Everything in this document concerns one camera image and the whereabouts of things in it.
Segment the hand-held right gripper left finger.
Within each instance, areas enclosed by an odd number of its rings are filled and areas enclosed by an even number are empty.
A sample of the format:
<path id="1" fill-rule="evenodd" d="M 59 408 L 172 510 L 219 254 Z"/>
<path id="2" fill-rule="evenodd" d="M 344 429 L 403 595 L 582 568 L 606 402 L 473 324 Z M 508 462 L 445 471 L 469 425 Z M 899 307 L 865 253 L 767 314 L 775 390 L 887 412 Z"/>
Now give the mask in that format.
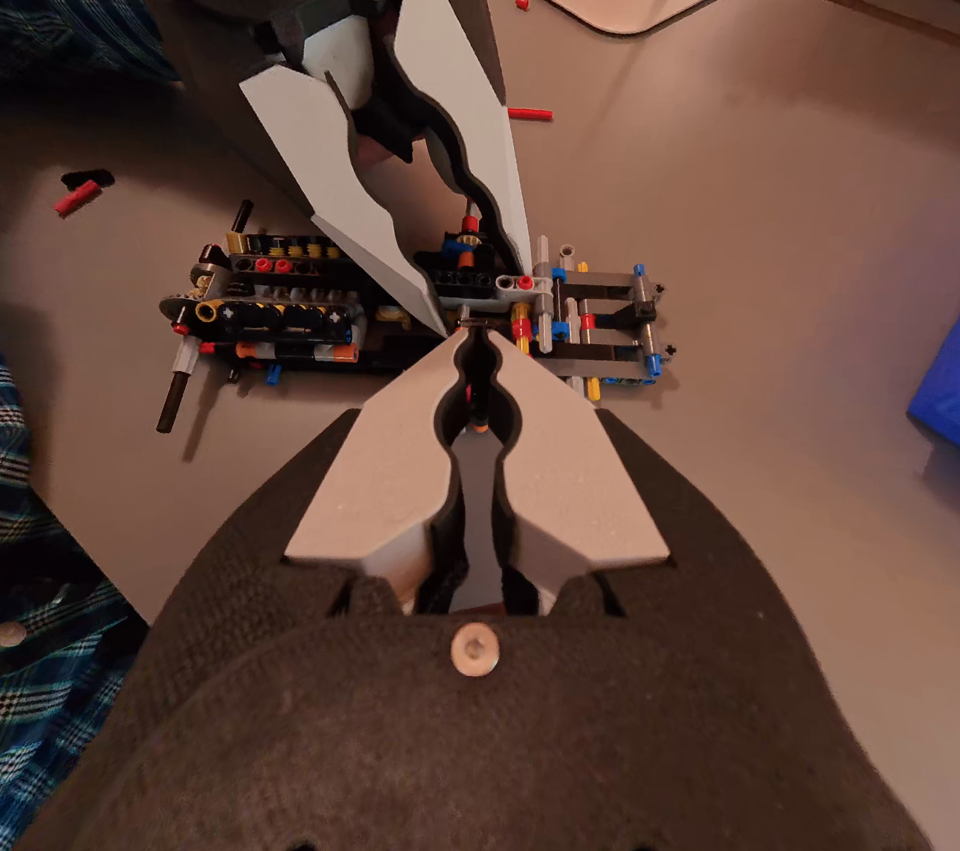
<path id="1" fill-rule="evenodd" d="M 284 556 L 387 581 L 407 612 L 445 614 L 469 572 L 465 502 L 452 445 L 471 420 L 456 330 L 368 399 Z"/>

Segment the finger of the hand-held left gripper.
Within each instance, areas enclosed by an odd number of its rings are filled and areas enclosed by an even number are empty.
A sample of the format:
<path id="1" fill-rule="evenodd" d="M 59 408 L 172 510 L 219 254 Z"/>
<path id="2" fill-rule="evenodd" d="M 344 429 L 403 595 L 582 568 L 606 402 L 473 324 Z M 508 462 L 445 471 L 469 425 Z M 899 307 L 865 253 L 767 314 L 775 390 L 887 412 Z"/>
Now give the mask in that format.
<path id="1" fill-rule="evenodd" d="M 368 23 L 348 16 L 305 39 L 296 70 L 275 63 L 239 85 L 294 177 L 314 225 L 412 317 L 443 338 L 448 325 L 425 273 L 402 253 L 388 209 L 358 176 L 351 105 L 373 89 Z"/>
<path id="2" fill-rule="evenodd" d="M 508 110 L 450 0 L 402 0 L 389 54 L 409 104 L 425 124 L 440 178 L 475 206 L 503 264 L 511 271 L 531 270 Z"/>

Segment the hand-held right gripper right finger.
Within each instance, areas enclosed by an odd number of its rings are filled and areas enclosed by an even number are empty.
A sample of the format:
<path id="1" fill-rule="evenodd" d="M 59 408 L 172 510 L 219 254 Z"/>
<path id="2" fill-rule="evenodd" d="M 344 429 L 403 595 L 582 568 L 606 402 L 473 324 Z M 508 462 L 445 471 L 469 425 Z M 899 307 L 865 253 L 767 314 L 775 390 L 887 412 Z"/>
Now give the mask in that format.
<path id="1" fill-rule="evenodd" d="M 487 336 L 488 425 L 501 444 L 491 522 L 503 603 L 546 615 L 563 586 L 664 563 L 669 547 L 599 413 L 502 335 Z"/>

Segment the multicoloured lego technic model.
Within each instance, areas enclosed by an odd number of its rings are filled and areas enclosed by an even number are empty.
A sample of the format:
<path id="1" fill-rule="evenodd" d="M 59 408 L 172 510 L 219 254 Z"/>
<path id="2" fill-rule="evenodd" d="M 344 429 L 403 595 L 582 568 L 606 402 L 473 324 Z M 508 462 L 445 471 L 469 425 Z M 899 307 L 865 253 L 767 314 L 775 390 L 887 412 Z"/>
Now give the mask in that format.
<path id="1" fill-rule="evenodd" d="M 162 435 L 174 428 L 201 356 L 224 363 L 233 383 L 264 370 L 275 386 L 291 370 L 396 376 L 440 344 L 441 332 L 332 238 L 248 232 L 252 210 L 244 201 L 225 247 L 205 245 L 191 287 L 159 304 L 178 341 L 156 425 Z M 602 385 L 657 383 L 677 354 L 662 336 L 665 287 L 643 264 L 625 274 L 591 272 L 572 245 L 553 260 L 546 237 L 537 244 L 532 271 L 508 270 L 469 202 L 459 229 L 414 263 L 448 325 L 500 334 L 588 401 L 600 400 Z"/>

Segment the red and black lego pin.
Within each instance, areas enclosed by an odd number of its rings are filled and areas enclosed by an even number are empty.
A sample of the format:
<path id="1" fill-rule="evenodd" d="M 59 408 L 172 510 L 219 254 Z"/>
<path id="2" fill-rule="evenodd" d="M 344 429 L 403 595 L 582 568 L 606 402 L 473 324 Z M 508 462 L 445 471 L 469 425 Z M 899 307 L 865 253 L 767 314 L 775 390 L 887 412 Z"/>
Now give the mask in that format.
<path id="1" fill-rule="evenodd" d="M 66 188 L 66 194 L 54 204 L 54 211 L 59 217 L 66 218 L 112 187 L 115 177 L 107 169 L 94 168 L 68 171 L 61 175 L 60 181 Z"/>

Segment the large blue plastic bin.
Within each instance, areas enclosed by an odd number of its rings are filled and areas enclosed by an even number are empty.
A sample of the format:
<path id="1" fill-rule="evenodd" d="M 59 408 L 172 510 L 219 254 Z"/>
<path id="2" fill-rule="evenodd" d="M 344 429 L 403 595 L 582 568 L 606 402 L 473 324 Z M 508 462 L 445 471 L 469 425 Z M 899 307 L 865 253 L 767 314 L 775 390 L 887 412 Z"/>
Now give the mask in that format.
<path id="1" fill-rule="evenodd" d="M 959 447 L 959 320 L 942 342 L 907 414 Z"/>

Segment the blue plaid shirt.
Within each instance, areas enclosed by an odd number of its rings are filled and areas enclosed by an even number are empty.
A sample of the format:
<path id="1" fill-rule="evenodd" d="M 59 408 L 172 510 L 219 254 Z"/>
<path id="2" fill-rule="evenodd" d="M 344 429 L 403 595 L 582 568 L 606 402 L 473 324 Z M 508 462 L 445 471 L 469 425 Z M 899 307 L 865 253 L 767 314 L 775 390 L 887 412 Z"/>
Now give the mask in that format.
<path id="1" fill-rule="evenodd" d="M 31 435 L 1 363 L 1 848 L 101 731 L 147 622 L 31 485 Z"/>

